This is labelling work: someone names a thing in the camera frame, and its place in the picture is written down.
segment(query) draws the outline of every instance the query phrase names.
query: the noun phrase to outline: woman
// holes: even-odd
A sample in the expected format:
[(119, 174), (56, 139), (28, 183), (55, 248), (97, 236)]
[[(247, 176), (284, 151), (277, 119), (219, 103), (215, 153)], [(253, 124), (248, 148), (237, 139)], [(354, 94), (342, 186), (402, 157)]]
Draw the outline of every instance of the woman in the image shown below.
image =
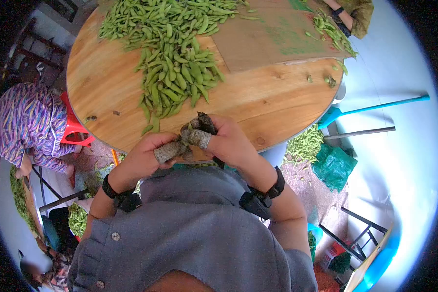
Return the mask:
[(68, 292), (68, 271), (71, 264), (71, 256), (63, 255), (50, 247), (47, 247), (40, 238), (36, 238), (39, 248), (52, 260), (50, 271), (42, 274), (39, 268), (33, 264), (21, 261), (20, 268), (23, 277), (34, 289), (45, 286), (55, 292)]
[(368, 32), (373, 4), (371, 0), (323, 0), (333, 10), (333, 19), (349, 37), (362, 39)]
[[(174, 161), (159, 165), (154, 149), (177, 135), (147, 134), (94, 197), (69, 272), (73, 291), (317, 291), (300, 199), (237, 123), (210, 117), (218, 131), (206, 150), (240, 176), (171, 171)], [(140, 178), (142, 207), (115, 216), (114, 202)], [(269, 229), (239, 207), (250, 188), (272, 202), (263, 207)]]
[(67, 124), (67, 109), (43, 85), (19, 83), (0, 98), (0, 156), (18, 167), (16, 177), (38, 166), (65, 173), (75, 186), (75, 167), (58, 157), (79, 152), (81, 146), (60, 143)]

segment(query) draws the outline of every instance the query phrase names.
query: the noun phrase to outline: broom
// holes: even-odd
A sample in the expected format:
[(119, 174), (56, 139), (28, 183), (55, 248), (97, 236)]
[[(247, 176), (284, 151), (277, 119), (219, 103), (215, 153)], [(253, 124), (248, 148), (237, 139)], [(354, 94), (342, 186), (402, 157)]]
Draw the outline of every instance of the broom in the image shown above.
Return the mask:
[(340, 116), (346, 115), (346, 114), (355, 114), (355, 113), (368, 111), (370, 109), (385, 108), (385, 107), (390, 107), (390, 106), (395, 106), (395, 105), (400, 105), (403, 103), (420, 101), (420, 100), (430, 100), (430, 96), (426, 94), (426, 95), (416, 97), (413, 99), (388, 102), (388, 103), (385, 103), (382, 105), (372, 106), (372, 107), (368, 107), (368, 108), (355, 109), (353, 111), (348, 111), (345, 113), (341, 112), (339, 108), (330, 107), (328, 109), (328, 111), (325, 114), (323, 114), (321, 119), (318, 121), (318, 130), (321, 130), (322, 128), (326, 128), (329, 124), (331, 124), (337, 118), (339, 118)]

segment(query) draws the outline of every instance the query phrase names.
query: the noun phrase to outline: hand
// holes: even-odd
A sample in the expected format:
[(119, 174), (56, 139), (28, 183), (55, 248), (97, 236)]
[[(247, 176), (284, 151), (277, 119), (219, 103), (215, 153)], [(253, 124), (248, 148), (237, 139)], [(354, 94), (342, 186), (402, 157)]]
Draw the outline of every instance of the hand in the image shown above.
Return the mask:
[(154, 149), (167, 144), (177, 137), (174, 133), (148, 133), (146, 134), (115, 167), (109, 175), (109, 184), (114, 191), (121, 193), (136, 186), (141, 178), (153, 174), (158, 168), (172, 167), (175, 160), (159, 164), (154, 156)]
[(218, 133), (211, 136), (207, 150), (228, 166), (244, 169), (259, 156), (240, 126), (228, 117), (209, 114)]
[(16, 178), (21, 178), (23, 176), (29, 175), (31, 170), (33, 169), (33, 164), (31, 163), (31, 159), (27, 154), (23, 155), (23, 161), (21, 162), (21, 167), (15, 173)]
[(46, 251), (47, 251), (47, 245), (45, 245), (45, 243), (42, 241), (41, 238), (36, 237), (36, 243), (37, 243), (37, 246), (38, 246), (43, 252), (46, 252)]

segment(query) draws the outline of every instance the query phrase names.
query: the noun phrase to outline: wooden tabletop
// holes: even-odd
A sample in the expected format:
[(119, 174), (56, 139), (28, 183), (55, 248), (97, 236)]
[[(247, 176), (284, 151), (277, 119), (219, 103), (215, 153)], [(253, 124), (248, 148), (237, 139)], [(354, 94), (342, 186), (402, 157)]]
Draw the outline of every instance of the wooden tabletop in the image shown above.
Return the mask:
[[(140, 50), (123, 52), (119, 41), (97, 37), (104, 15), (96, 9), (80, 30), (71, 49), (67, 67), (67, 90), (71, 106), (80, 121), (95, 115), (85, 125), (94, 137), (119, 151), (129, 152), (147, 125), (138, 108), (142, 73), (134, 73)], [(230, 74), (210, 36), (198, 37), (202, 49), (216, 52), (225, 83), (209, 91), (191, 108), (187, 100), (180, 113), (161, 120), (161, 131), (180, 133), (182, 125), (197, 111), (232, 117), (258, 151), (282, 143), (314, 124), (329, 108), (342, 71), (334, 71), (334, 59), (294, 65), (272, 65)], [(331, 74), (333, 89), (324, 82)], [(307, 81), (311, 75), (313, 83)], [(195, 161), (210, 160), (199, 148)]]

